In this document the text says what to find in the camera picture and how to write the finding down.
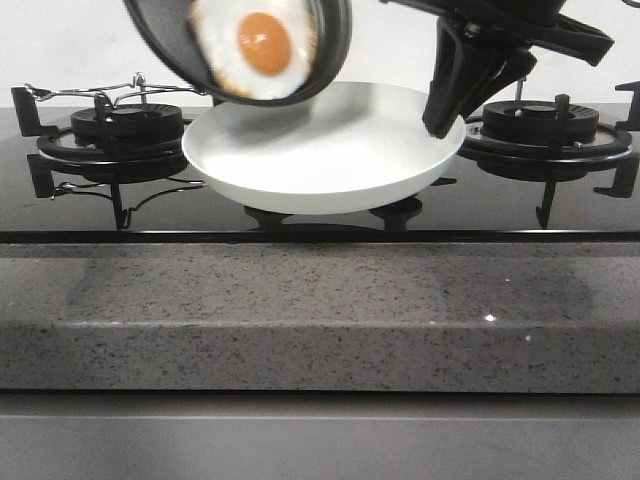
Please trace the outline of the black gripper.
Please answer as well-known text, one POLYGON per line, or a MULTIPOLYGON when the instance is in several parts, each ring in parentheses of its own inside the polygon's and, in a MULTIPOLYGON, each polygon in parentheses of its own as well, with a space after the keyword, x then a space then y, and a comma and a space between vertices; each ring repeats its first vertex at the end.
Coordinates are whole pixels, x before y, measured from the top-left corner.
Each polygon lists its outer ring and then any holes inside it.
POLYGON ((496 93, 525 78, 537 63, 528 50, 517 49, 505 57, 495 36, 484 29, 471 34, 465 23, 504 31, 591 66, 598 65, 614 45, 614 40, 601 30, 561 14, 562 1, 401 4, 443 16, 436 24, 436 61, 422 116, 427 131, 436 138, 445 137, 458 117, 467 118, 496 93))

